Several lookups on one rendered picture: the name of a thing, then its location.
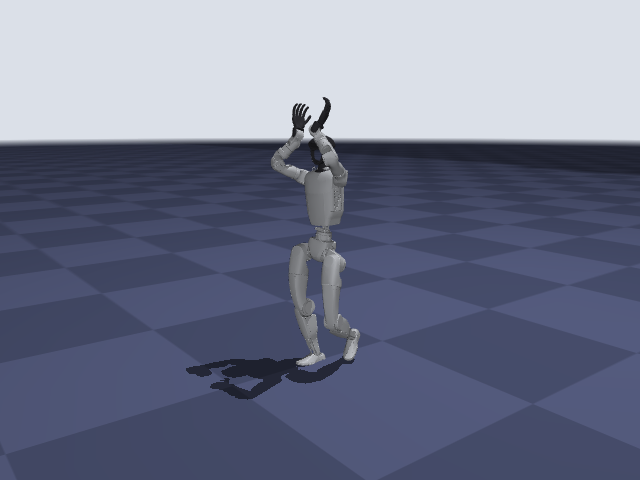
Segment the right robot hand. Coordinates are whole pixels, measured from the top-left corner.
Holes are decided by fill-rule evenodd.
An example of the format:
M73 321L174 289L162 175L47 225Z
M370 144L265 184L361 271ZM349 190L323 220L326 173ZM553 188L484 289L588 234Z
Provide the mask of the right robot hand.
M297 109L296 109L296 106L297 106L297 105L298 105L298 103L296 103L296 104L294 105L293 110L292 110L292 115L293 115L293 117L292 117L292 122L293 122L293 125L294 125L294 127L293 127L293 132L292 132L292 137L295 137L295 135L296 135L296 129L301 130L301 131L303 131L303 132L304 132L304 129L303 129L303 128L305 127L305 125L307 124L307 122L308 122L308 121L310 120L310 118L311 118L311 115L310 115L310 116L307 118L307 120L306 120L306 121L305 121L305 119L304 119L304 117L305 117L305 113L307 112L307 110L308 110L309 106L308 106L308 107L306 107L306 109L304 110L304 112L303 112L303 114L302 114L302 111L303 111L303 108L304 108L305 104L303 104L303 105L302 105L302 104L300 103L300 104L298 105ZM300 108L300 106L301 106L301 105L302 105L302 107L301 107L301 109L300 109L300 111L299 111L299 108ZM295 110L296 110L296 115L295 115ZM298 116L298 113L299 113L299 116Z

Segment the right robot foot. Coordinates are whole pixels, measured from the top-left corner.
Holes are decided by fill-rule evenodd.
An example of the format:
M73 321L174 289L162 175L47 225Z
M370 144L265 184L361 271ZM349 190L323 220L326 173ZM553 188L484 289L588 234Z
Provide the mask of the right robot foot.
M315 352L316 353L316 352ZM318 353L319 355L319 353ZM316 356L313 353L309 353L307 356L305 356L304 358L297 360L296 364L297 365L302 365L302 366L307 366L307 365L312 365L315 364L316 362L319 362L321 360L324 360L325 354L320 352L320 356Z

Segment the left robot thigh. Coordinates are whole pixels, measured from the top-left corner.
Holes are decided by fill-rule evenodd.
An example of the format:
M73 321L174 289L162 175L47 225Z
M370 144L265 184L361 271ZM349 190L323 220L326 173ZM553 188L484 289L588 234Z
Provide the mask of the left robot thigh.
M345 259L334 250L328 250L322 264L321 285L325 314L324 326L329 330L337 331L335 324L338 319L339 297L342 287L339 273L344 271L345 267Z

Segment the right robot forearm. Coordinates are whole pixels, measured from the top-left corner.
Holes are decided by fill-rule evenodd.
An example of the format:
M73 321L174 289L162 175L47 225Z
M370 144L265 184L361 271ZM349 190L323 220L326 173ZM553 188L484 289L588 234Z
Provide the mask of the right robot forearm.
M280 155L283 159L288 159L290 155L295 151L295 149L299 148L300 142L303 139L303 137L304 137L304 132L296 129L295 137L291 136L288 142L285 143L285 145L282 148L280 147L273 156Z

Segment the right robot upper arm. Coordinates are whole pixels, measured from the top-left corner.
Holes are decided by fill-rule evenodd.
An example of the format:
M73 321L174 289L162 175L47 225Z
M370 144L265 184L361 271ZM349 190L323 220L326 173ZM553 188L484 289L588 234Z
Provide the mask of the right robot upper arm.
M293 165L285 165L285 162L284 162L283 158L280 155L275 155L275 156L273 156L271 158L271 167L275 171L277 171L277 172L279 172L279 173L281 173L281 174L283 174L283 175L285 175L287 177L290 177L290 178L296 180L298 183L300 183L300 184L305 186L305 182L304 182L305 175L309 171L304 170L304 169L299 169L299 168L297 168L297 167L295 167Z

